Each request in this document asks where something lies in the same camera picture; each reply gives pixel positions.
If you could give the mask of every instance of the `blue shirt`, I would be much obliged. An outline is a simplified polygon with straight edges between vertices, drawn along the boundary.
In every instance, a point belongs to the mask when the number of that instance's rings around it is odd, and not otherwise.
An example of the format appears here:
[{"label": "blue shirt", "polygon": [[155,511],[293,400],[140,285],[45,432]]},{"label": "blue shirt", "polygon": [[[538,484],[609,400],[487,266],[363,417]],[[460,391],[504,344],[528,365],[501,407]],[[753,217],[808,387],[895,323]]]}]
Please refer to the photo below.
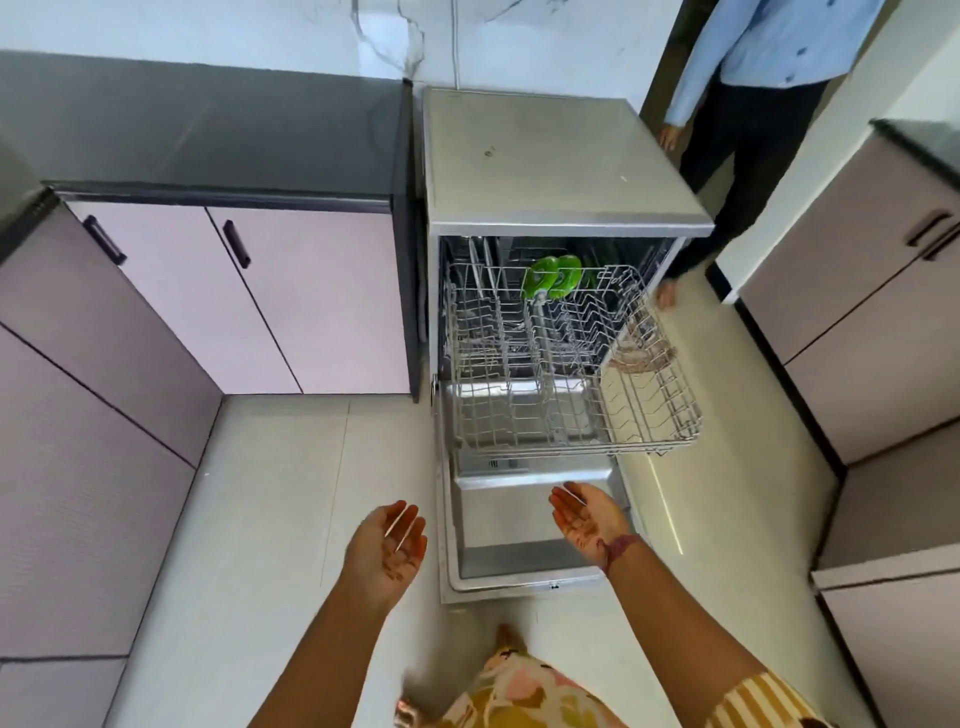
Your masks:
[{"label": "blue shirt", "polygon": [[788,88],[847,73],[883,0],[720,0],[697,38],[666,123],[689,121],[720,62],[727,85]]}]

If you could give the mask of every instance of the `black trousers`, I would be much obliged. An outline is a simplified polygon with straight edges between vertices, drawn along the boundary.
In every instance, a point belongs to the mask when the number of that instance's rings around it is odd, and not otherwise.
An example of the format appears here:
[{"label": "black trousers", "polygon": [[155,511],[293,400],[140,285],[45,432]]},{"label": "black trousers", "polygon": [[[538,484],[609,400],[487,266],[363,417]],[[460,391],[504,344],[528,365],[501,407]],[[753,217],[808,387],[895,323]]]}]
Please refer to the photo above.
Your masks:
[{"label": "black trousers", "polygon": [[749,228],[797,155],[827,82],[792,88],[714,80],[693,120],[680,174],[694,192],[733,154],[733,185],[709,237],[692,239],[667,269],[675,279]]}]

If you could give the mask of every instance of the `stainless steel dishwasher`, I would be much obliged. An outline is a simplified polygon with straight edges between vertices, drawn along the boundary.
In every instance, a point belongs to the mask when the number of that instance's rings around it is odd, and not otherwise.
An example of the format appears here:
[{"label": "stainless steel dishwasher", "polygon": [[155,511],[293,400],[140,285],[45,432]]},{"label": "stainless steel dishwasher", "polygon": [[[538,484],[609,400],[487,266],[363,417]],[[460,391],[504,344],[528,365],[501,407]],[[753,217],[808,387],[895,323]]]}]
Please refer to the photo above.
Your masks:
[{"label": "stainless steel dishwasher", "polygon": [[617,454],[701,422],[648,291],[712,220],[623,101],[427,88],[423,161],[442,600],[597,579],[547,496],[642,533]]}]

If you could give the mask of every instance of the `woman's left hand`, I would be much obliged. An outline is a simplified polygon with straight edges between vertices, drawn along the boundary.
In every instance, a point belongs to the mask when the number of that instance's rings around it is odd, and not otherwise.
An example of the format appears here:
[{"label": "woman's left hand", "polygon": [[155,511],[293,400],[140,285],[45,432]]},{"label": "woman's left hand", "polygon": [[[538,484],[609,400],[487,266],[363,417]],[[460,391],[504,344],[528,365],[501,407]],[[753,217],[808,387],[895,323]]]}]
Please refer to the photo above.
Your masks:
[{"label": "woman's left hand", "polygon": [[404,500],[380,506],[360,523],[347,546],[340,578],[382,617],[407,591],[426,553],[426,521],[418,511]]}]

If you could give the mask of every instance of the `foot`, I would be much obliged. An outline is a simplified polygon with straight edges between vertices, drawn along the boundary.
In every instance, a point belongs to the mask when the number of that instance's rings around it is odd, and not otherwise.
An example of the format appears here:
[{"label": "foot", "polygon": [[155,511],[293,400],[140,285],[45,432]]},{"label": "foot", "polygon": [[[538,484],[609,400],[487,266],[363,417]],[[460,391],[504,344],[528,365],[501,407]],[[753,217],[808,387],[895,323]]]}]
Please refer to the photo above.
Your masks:
[{"label": "foot", "polygon": [[394,728],[425,728],[423,713],[401,697],[394,707]]},{"label": "foot", "polygon": [[657,308],[666,311],[677,305],[677,281],[663,279],[657,287]]},{"label": "foot", "polygon": [[496,628],[496,651],[499,652],[504,649],[527,651],[527,643],[509,624],[500,624]]}]

